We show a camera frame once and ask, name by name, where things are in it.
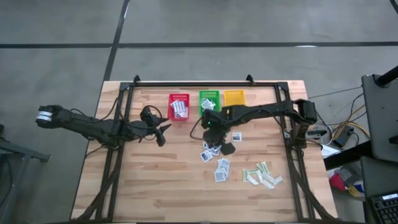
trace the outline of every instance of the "keyboard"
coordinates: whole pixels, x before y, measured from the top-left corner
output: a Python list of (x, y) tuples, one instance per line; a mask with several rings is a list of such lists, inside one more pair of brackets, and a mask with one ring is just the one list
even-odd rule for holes
[(398, 223), (398, 192), (371, 198), (378, 223)]

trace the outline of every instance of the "wooden table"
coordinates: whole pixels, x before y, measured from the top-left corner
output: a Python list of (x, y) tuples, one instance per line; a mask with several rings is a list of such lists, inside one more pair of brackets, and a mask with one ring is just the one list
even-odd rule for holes
[[(288, 81), (288, 83), (292, 100), (307, 99), (303, 81)], [(120, 82), (104, 83), (97, 118), (102, 118), (110, 110), (118, 95), (119, 84)], [(275, 102), (273, 88), (211, 88), (220, 91), (222, 103), (224, 90), (233, 89), (244, 90), (247, 106)], [(167, 116), (170, 93), (190, 94), (190, 118), (188, 121), (167, 122), (173, 125), (164, 134), (167, 142), (163, 147), (158, 147), (156, 141), (126, 143), (114, 221), (297, 221), (280, 127), (272, 118), (257, 119), (234, 127), (232, 131), (242, 132), (243, 135), (242, 142), (234, 142), (236, 152), (228, 156), (220, 154), (210, 162), (204, 163), (200, 158), (200, 153), (203, 151), (202, 142), (189, 137), (190, 130), (199, 118), (200, 90), (209, 90), (209, 88), (134, 88), (130, 120), (139, 119), (139, 113), (145, 105), (154, 105), (160, 109), (163, 116)], [(201, 134), (202, 128), (198, 126), (194, 135), (201, 137)], [(99, 147), (97, 142), (90, 143), (88, 151), (97, 147)], [(103, 150), (93, 153), (86, 159), (72, 218), (78, 217), (98, 193), (105, 157), (106, 150)], [(231, 161), (229, 177), (226, 182), (215, 183), (214, 171), (217, 159), (221, 158)], [(320, 148), (308, 145), (304, 160), (312, 192), (326, 210), (336, 217), (336, 208)], [(255, 169), (254, 165), (262, 161), (267, 162), (273, 176), (281, 175), (284, 178), (274, 190), (242, 181), (242, 169)], [(306, 211), (302, 192), (300, 197), (303, 210)]]

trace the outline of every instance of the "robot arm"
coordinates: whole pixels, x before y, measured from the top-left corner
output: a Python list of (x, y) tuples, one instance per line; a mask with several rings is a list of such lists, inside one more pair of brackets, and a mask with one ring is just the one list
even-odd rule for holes
[(149, 106), (140, 113), (141, 121), (96, 119), (83, 114), (73, 113), (59, 105), (40, 106), (36, 123), (41, 128), (65, 128), (80, 133), (85, 138), (97, 139), (108, 147), (117, 147), (119, 140), (133, 141), (155, 134), (159, 146), (165, 144), (163, 132), (171, 126), (156, 127), (169, 119), (158, 118), (150, 112)]
[[(294, 110), (294, 104), (298, 106), (298, 111)], [(231, 154), (235, 151), (234, 146), (225, 144), (225, 135), (231, 131), (231, 127), (246, 124), (252, 119), (275, 116), (287, 116), (297, 123), (290, 133), (292, 146), (306, 148), (305, 133), (310, 125), (317, 122), (315, 105), (307, 100), (285, 100), (259, 106), (225, 106), (220, 112), (205, 110), (201, 126), (209, 130), (203, 133), (203, 139), (211, 146), (221, 145), (224, 155)]]

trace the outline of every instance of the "plastic basket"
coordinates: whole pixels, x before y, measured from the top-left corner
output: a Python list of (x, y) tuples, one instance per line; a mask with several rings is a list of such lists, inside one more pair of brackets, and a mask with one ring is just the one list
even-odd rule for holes
[(201, 107), (201, 103), (205, 100), (209, 99), (213, 101), (216, 106), (214, 107), (215, 111), (220, 111), (220, 92), (218, 90), (202, 90), (199, 91), (199, 115), (203, 114), (203, 108)]
[[(187, 118), (176, 118), (174, 116), (174, 109), (173, 109), (173, 107), (170, 104), (173, 103), (176, 100), (180, 100), (180, 101), (183, 101), (185, 103), (185, 106), (188, 109), (188, 117)], [(167, 112), (167, 117), (170, 120), (172, 120), (172, 121), (186, 121), (189, 118), (189, 112), (190, 112), (189, 94), (176, 93), (176, 94), (170, 94), (169, 95), (169, 111)]]
[(246, 103), (243, 90), (224, 91), (225, 106), (244, 105)]

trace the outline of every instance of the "concrete floor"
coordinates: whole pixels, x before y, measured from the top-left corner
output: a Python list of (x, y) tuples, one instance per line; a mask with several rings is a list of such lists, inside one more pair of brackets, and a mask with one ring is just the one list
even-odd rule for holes
[[(0, 2), (0, 44), (111, 43), (123, 0)], [(398, 41), (388, 0), (131, 0), (128, 42)], [(16, 223), (69, 219), (87, 141), (34, 123), (40, 105), (94, 114), (110, 49), (0, 49), (4, 137), (51, 154), (31, 162)], [(305, 80), (309, 96), (360, 86), (397, 65), (398, 47), (119, 49), (111, 80)], [(312, 98), (326, 121), (361, 90)], [(349, 114), (343, 110), (333, 121)], [(366, 117), (358, 121), (367, 127)], [(335, 196), (339, 217), (363, 222), (361, 202)]]

